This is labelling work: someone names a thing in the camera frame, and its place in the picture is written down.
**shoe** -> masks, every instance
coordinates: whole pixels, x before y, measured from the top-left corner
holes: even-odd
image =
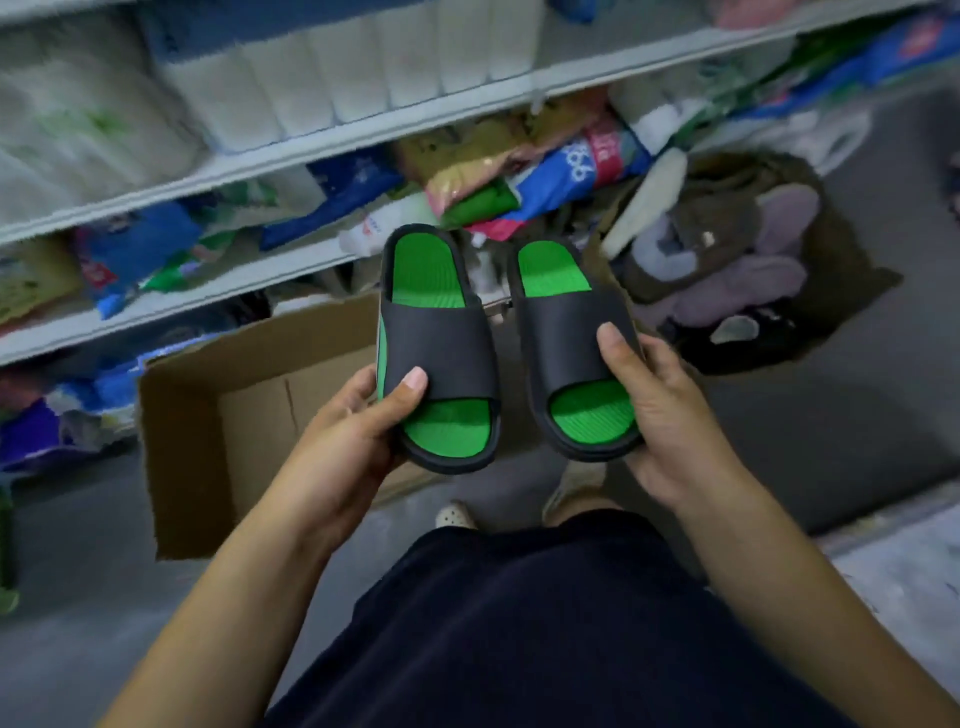
[[[405,225],[387,241],[376,361],[380,398],[414,367],[429,377],[423,402],[396,429],[411,462],[444,475],[490,465],[500,437],[493,335],[445,231]]]
[[[592,495],[603,495],[603,481],[607,478],[606,463],[578,463],[571,460],[566,465],[564,474],[560,477],[560,485],[541,512],[542,522],[544,524],[550,518],[550,514],[556,511],[561,505],[571,498],[591,493]]]
[[[593,278],[565,242],[514,246],[509,260],[527,396],[550,447],[570,460],[606,462],[641,442],[630,396],[597,344],[612,322],[643,356],[623,295]]]
[[[477,528],[476,521],[467,510],[467,507],[459,500],[453,500],[448,505],[440,509],[437,514],[437,528],[469,528],[471,531],[480,530]]]

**white shelf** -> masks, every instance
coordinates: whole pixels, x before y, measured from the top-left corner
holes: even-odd
[[[0,0],[0,25],[132,2],[136,0]]]
[[[330,230],[284,246],[269,255],[260,253],[253,240],[238,239],[221,261],[229,269],[188,291],[146,293],[105,321],[89,303],[68,303],[35,323],[0,336],[0,366],[82,344],[351,260],[354,256],[341,251],[335,232]]]
[[[16,0],[26,6],[29,0]],[[54,5],[57,0],[45,0]],[[70,5],[61,0],[60,5]],[[708,25],[699,0],[622,3],[592,26],[547,17],[538,69],[507,81],[449,94],[368,119],[340,124],[262,149],[209,159],[190,176],[100,203],[73,207],[0,227],[0,244],[203,192],[220,184],[396,139],[460,119],[508,109],[542,95],[608,83],[712,54],[756,45],[858,17],[924,4],[924,0],[819,0],[801,6],[780,25],[727,32]]]
[[[707,4],[689,0],[619,3],[589,26],[551,13],[535,84],[548,94],[568,93],[930,1],[811,0],[778,25],[753,31],[714,28]]]

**left hand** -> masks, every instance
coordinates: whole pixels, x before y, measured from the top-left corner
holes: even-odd
[[[323,555],[332,554],[401,464],[390,430],[417,409],[426,385],[426,372],[416,367],[388,397],[367,405],[376,367],[361,369],[314,416],[258,508],[282,513]]]

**wrist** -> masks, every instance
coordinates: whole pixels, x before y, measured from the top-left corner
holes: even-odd
[[[251,510],[252,519],[261,538],[271,543],[283,543],[298,559],[313,563],[329,561],[337,545],[328,533],[310,517],[310,510],[299,507],[291,499],[268,490]]]
[[[684,526],[703,520],[737,518],[756,509],[770,495],[742,464],[718,472],[709,482],[690,488],[673,509]]]

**cardboard box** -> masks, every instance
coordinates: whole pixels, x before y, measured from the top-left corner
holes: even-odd
[[[159,559],[211,556],[273,480],[314,413],[376,352],[378,297],[308,308],[152,362],[140,432]],[[376,502],[432,473],[407,464]]]

